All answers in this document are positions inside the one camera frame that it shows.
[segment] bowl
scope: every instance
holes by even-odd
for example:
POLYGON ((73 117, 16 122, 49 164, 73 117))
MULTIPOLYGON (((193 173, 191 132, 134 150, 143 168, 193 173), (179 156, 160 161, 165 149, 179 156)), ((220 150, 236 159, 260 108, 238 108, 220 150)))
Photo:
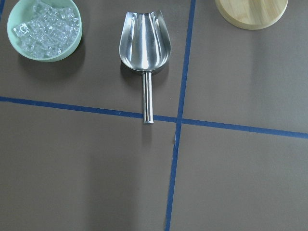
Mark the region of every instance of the bowl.
POLYGON ((29 22, 32 19, 34 14, 32 9, 36 2, 37 0, 19 0, 19 2, 17 2, 16 5, 13 7, 7 23, 7 33, 9 40, 14 49, 26 58, 41 62, 55 62, 58 60, 62 60, 74 52, 81 40, 82 23, 78 7, 72 0, 42 0, 43 3, 51 5, 54 8, 71 8, 75 14, 75 17, 79 19, 79 30, 77 31, 77 36, 74 41, 62 53, 48 58, 36 58, 22 49, 21 40, 13 31, 13 28, 15 28, 17 25, 24 22, 29 22))

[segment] wooden lid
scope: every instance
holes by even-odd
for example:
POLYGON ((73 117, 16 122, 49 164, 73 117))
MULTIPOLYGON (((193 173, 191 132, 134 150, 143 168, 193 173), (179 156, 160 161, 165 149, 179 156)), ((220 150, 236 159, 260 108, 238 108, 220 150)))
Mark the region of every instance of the wooden lid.
POLYGON ((288 0, 215 0, 219 12, 231 24, 248 30, 263 29, 283 15, 288 0))

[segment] blue tape line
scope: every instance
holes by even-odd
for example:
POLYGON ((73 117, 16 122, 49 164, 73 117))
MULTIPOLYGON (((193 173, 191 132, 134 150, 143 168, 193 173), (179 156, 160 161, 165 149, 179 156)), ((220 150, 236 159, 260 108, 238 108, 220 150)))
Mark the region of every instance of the blue tape line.
MULTIPOLYGON (((2 96, 0 96, 0 102, 11 102, 11 103, 34 105, 34 106, 40 106, 40 107, 58 108, 58 109, 80 111, 80 112, 90 112, 90 113, 113 115, 113 116, 124 116, 124 117, 130 117, 130 118, 139 118, 139 119, 142 118, 141 113, 135 113, 135 112, 125 112, 125 111, 110 110, 110 109, 95 108, 95 107, 76 106, 76 105, 63 104, 63 103, 51 103, 51 102, 43 102, 43 101, 16 99, 16 98, 9 98, 9 97, 2 97, 2 96)), ((168 117, 168 116, 154 115, 154 119, 157 121, 165 121, 165 122, 173 122, 173 123, 176 122, 176 118, 168 117)))
POLYGON ((308 139, 308 134, 301 133, 301 132, 284 131, 284 130, 276 130, 276 129, 269 129, 269 128, 256 128, 256 127, 234 125, 234 124, 223 124, 223 123, 208 122, 208 121, 201 121, 201 120, 194 120, 194 119, 183 119, 182 123, 189 124, 189 125, 196 125, 196 126, 223 128, 223 129, 230 129, 230 130, 237 130, 237 131, 248 131, 248 132, 255 132, 255 133, 262 133, 262 134, 269 134, 269 135, 276 135, 276 136, 288 136, 288 137, 294 137, 294 138, 308 139))
POLYGON ((193 18, 194 18, 195 6, 196 6, 196 0, 191 0, 188 27, 187 27, 187 36, 186 36, 185 55, 184 55, 184 62, 183 62, 182 81, 181 81, 181 87, 180 87, 178 117, 177 117, 177 125, 176 125, 176 130, 175 130, 175 144, 173 147, 173 155, 172 155, 172 163, 171 163, 165 231, 169 231, 170 225, 171 225, 173 196, 174 196, 175 179, 176 179, 177 165, 178 165, 180 135, 181 135, 182 120, 183 120, 183 110, 184 110, 184 101, 185 101, 185 93, 186 93, 189 57, 190 57, 190 52, 191 52, 191 43, 192 43, 192 34, 193 34, 193 31, 192 31, 193 30, 193 18))
POLYGON ((4 8, 4 2, 5 2, 5 0, 0 0, 0 21, 1 21, 3 8, 4 8))

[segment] ice scoop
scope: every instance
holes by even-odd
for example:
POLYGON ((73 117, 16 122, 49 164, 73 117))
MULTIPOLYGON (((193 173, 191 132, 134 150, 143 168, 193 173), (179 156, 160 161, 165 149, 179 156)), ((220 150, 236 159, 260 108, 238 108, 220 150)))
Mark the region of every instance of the ice scoop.
POLYGON ((142 74, 143 122, 152 124, 152 73, 167 62, 171 53, 170 37, 162 13, 127 12, 119 52, 127 67, 142 74))

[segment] scoop handle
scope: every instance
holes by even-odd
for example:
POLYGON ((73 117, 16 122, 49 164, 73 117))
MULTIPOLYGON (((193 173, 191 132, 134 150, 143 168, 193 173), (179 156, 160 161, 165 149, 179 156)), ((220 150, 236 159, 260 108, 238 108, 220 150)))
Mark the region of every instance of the scoop handle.
POLYGON ((153 122, 153 105, 152 105, 152 73, 143 72, 143 123, 152 124, 153 122))

